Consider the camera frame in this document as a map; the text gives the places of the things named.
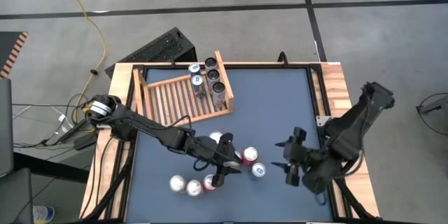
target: yellow cable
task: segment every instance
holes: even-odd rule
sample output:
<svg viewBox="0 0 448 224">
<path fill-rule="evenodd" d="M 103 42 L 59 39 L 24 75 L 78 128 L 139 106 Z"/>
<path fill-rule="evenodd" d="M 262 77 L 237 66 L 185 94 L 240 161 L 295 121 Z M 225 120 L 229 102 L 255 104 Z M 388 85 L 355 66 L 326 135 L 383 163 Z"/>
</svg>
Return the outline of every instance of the yellow cable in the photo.
<svg viewBox="0 0 448 224">
<path fill-rule="evenodd" d="M 78 2 L 79 6 L 81 7 L 81 10 L 82 10 L 83 13 L 84 13 L 84 18 L 85 18 L 87 21 L 89 21 L 89 22 L 95 27 L 95 29 L 97 29 L 99 35 L 101 36 L 101 40 L 102 40 L 102 42 L 103 42 L 103 56 L 101 57 L 101 59 L 100 59 L 100 61 L 98 62 L 97 66 L 94 68 L 94 70 L 97 71 L 98 68 L 103 64 L 104 60 L 106 59 L 106 41 L 104 40 L 104 36 L 103 36 L 103 34 L 101 33 L 101 31 L 99 30 L 97 24 L 95 24 L 95 23 L 89 18 L 89 16 L 87 15 L 87 13 L 85 12 L 84 6 L 83 6 L 83 4 L 81 3 L 81 1 L 79 1 L 79 0 L 76 0 L 76 1 Z M 94 76 L 94 74 L 91 73 L 89 79 L 88 79 L 87 82 L 85 83 L 85 86 L 84 86 L 84 88 L 83 88 L 83 91 L 81 92 L 81 95 L 79 96 L 79 99 L 78 99 L 78 102 L 76 103 L 76 106 L 79 106 L 79 104 L 81 103 L 81 99 L 82 99 L 82 97 L 83 97 L 85 91 L 87 90 L 88 85 L 89 85 L 90 82 L 92 81 L 93 76 Z M 75 113 L 74 113 L 74 114 L 75 114 L 75 116 L 74 116 L 74 117 L 75 117 L 75 118 L 74 118 L 74 120 L 75 120 L 74 123 L 77 123 L 77 122 L 78 122 L 78 109 L 77 109 L 77 108 L 75 108 Z"/>
</svg>

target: wooden slat tray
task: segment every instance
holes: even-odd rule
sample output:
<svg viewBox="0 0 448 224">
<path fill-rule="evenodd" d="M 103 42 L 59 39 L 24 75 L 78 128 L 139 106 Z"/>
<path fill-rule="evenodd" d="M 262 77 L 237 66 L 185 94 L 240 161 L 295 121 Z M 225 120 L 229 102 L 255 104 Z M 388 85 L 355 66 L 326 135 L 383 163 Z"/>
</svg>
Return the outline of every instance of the wooden slat tray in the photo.
<svg viewBox="0 0 448 224">
<path fill-rule="evenodd" d="M 205 78 L 205 71 L 201 75 L 204 79 L 206 96 L 198 98 L 193 93 L 190 75 L 148 85 L 139 70 L 134 69 L 137 111 L 141 115 L 145 115 L 147 118 L 165 126 L 175 123 L 186 115 L 189 115 L 191 122 L 194 123 L 231 113 L 233 111 L 232 88 L 230 87 L 220 53 L 215 51 L 215 56 L 218 63 L 220 82 L 224 83 L 226 89 L 224 106 L 214 106 Z M 187 123 L 188 120 L 185 119 L 176 125 L 186 125 Z"/>
</svg>

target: concrete floor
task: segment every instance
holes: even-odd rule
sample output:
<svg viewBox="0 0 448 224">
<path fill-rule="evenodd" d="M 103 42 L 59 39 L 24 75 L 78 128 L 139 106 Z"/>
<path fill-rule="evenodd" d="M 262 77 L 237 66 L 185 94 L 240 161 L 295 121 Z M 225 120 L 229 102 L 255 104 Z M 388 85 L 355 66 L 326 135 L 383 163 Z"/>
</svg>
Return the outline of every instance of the concrete floor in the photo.
<svg viewBox="0 0 448 224">
<path fill-rule="evenodd" d="M 305 2 L 81 1 L 88 11 Z M 74 0 L 0 0 L 0 6 L 0 15 L 79 11 Z M 448 5 L 329 8 L 315 12 L 326 57 L 342 63 L 352 102 L 356 102 L 365 81 L 378 81 L 395 93 L 395 107 L 381 115 L 365 138 L 381 216 L 387 220 L 446 223 L 448 139 L 425 127 L 415 106 L 428 95 L 446 91 L 448 28 L 444 24 Z M 225 60 L 234 61 L 272 61 L 281 50 L 294 61 L 318 59 L 305 9 L 95 17 L 94 21 L 106 37 L 106 66 L 172 27 L 178 27 L 195 44 L 199 60 L 214 50 L 220 50 Z M 15 103 L 67 103 L 70 96 L 81 91 L 102 53 L 96 31 L 83 18 L 0 20 L 0 30 L 29 32 L 10 75 Z M 109 81 L 106 75 L 100 75 L 87 96 L 107 93 Z M 14 121 L 16 142 L 36 143 L 50 136 L 59 117 L 49 108 L 33 108 L 23 116 L 27 118 Z M 446 125 L 440 124 L 446 115 L 437 113 L 431 117 L 439 130 L 448 131 Z M 40 158 L 56 154 L 49 150 L 24 153 Z M 91 156 L 88 150 L 67 153 L 55 160 L 70 157 L 65 162 L 83 167 Z M 61 183 L 50 186 L 36 201 L 61 209 L 58 220 L 72 221 L 79 212 L 84 185 Z M 73 190 L 65 191 L 72 193 L 61 197 L 60 192 L 67 186 Z"/>
</svg>

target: soda can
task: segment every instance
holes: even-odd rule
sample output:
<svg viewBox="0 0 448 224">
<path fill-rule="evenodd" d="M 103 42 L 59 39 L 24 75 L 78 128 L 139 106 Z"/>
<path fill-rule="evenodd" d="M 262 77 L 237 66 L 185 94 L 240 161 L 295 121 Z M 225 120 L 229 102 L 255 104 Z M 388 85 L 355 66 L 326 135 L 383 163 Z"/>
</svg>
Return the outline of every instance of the soda can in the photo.
<svg viewBox="0 0 448 224">
<path fill-rule="evenodd" d="M 219 132 L 219 131 L 215 131 L 210 133 L 209 137 L 213 140 L 216 141 L 217 144 L 219 144 L 219 139 L 221 139 L 221 136 L 223 135 L 223 133 Z"/>
<path fill-rule="evenodd" d="M 192 180 L 188 182 L 187 193 L 189 196 L 193 197 L 201 195 L 203 193 L 201 183 L 197 180 Z"/>
<path fill-rule="evenodd" d="M 55 217 L 52 206 L 33 206 L 33 219 L 35 224 L 49 223 Z"/>
<path fill-rule="evenodd" d="M 266 167 L 262 163 L 255 163 L 252 165 L 251 169 L 251 179 L 258 180 L 266 174 Z"/>
<path fill-rule="evenodd" d="M 190 72 L 190 76 L 200 76 L 201 75 L 201 66 L 198 64 L 191 64 L 188 67 L 188 71 Z"/>
<path fill-rule="evenodd" d="M 225 102 L 225 86 L 221 82 L 217 82 L 213 84 L 212 88 L 212 97 L 213 97 L 213 104 L 215 106 L 222 106 Z"/>
<path fill-rule="evenodd" d="M 210 92 L 213 90 L 213 85 L 219 82 L 219 72 L 217 70 L 210 70 L 206 75 L 207 85 L 209 86 Z"/>
<path fill-rule="evenodd" d="M 205 176 L 205 178 L 204 178 L 204 189 L 207 192 L 213 192 L 216 190 L 216 187 L 213 187 L 211 185 L 212 180 L 213 180 L 213 174 L 209 174 L 209 175 Z"/>
<path fill-rule="evenodd" d="M 204 79 L 202 76 L 191 77 L 191 86 L 197 97 L 203 97 L 205 95 Z"/>
<path fill-rule="evenodd" d="M 241 157 L 241 153 L 238 152 L 238 151 L 235 151 L 235 155 L 237 155 L 238 158 L 242 158 Z M 235 162 L 235 161 L 227 161 L 227 162 L 223 163 L 223 166 L 224 167 L 231 167 L 233 169 L 238 169 L 241 165 L 238 162 Z"/>
<path fill-rule="evenodd" d="M 175 193 L 186 193 L 187 181 L 180 175 L 175 175 L 169 180 L 169 187 Z"/>
<path fill-rule="evenodd" d="M 205 60 L 205 71 L 208 73 L 210 70 L 216 70 L 218 62 L 214 57 L 207 58 Z"/>
<path fill-rule="evenodd" d="M 258 151 L 254 147 L 248 147 L 243 151 L 243 164 L 252 165 L 257 162 L 258 159 Z"/>
</svg>

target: wooden table frame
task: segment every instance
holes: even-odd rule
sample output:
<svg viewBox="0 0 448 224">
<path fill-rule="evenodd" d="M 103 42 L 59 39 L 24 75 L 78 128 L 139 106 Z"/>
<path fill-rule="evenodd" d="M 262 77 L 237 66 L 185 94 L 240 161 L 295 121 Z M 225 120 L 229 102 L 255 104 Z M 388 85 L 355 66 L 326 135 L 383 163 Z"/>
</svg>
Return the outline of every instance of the wooden table frame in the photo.
<svg viewBox="0 0 448 224">
<path fill-rule="evenodd" d="M 136 102 L 134 97 L 134 83 L 132 80 L 132 70 L 143 70 L 143 76 L 146 76 L 146 70 L 152 69 L 187 69 L 188 62 L 179 62 L 175 65 L 172 63 L 118 63 L 115 65 L 115 71 L 109 89 L 110 95 L 118 96 L 123 104 L 130 106 L 135 110 Z M 317 116 L 333 116 L 343 115 L 351 108 L 351 102 L 347 91 L 347 86 L 342 72 L 342 66 L 338 62 L 225 62 L 227 69 L 302 69 L 305 68 L 308 73 L 310 84 L 311 98 L 314 100 L 314 110 Z M 104 161 L 102 173 L 99 169 L 95 169 L 95 179 L 93 181 L 93 170 L 91 169 L 89 180 L 87 182 L 81 212 L 88 204 L 91 190 L 91 200 L 87 205 L 84 216 L 88 215 L 95 207 L 97 201 L 104 196 L 111 185 L 112 178 L 118 174 L 124 165 L 128 150 L 129 142 L 121 142 L 113 140 L 108 148 L 104 150 L 107 141 L 110 138 L 111 131 L 103 129 L 98 136 L 96 158 L 96 167 L 100 166 L 100 158 L 104 151 Z M 101 176 L 101 185 L 98 187 L 99 176 Z M 132 175 L 123 181 L 115 193 L 112 204 L 109 204 L 102 218 L 124 218 L 126 212 L 126 202 L 128 197 L 128 187 Z M 377 203 L 373 193 L 372 184 L 368 173 L 368 168 L 364 162 L 361 168 L 352 176 L 345 179 L 347 186 L 356 196 L 357 200 L 365 207 L 365 209 L 374 216 L 378 216 Z M 350 217 L 351 212 L 347 208 L 343 196 L 339 188 L 333 183 L 330 187 L 332 213 L 333 217 Z"/>
</svg>

